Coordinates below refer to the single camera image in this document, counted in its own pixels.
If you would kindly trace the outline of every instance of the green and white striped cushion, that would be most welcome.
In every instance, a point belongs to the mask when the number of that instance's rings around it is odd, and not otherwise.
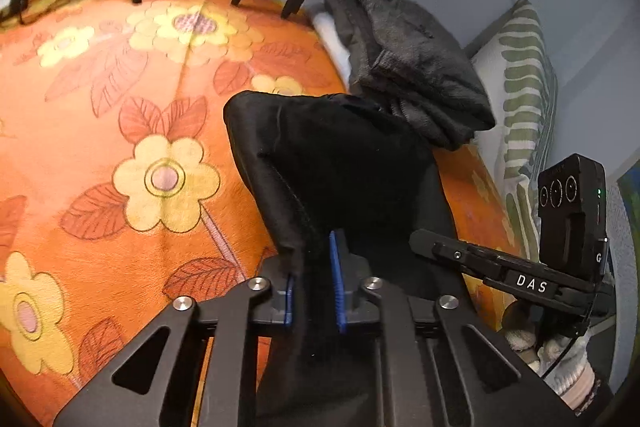
[[[494,129],[477,133],[476,141],[522,251],[536,261],[537,179],[552,144],[558,80],[535,8],[518,1],[512,14],[472,59],[497,122]]]

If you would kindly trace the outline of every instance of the black garment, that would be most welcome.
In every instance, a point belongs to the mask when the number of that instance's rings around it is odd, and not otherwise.
[[[259,427],[375,425],[367,337],[338,334],[331,230],[409,295],[468,299],[462,277],[412,254],[423,227],[456,237],[433,155],[405,121],[348,95],[242,92],[225,106],[236,165],[294,277],[290,335],[274,339],[258,391]]]
[[[456,39],[409,0],[324,0],[350,51],[351,92],[455,150],[494,127],[482,82]]]

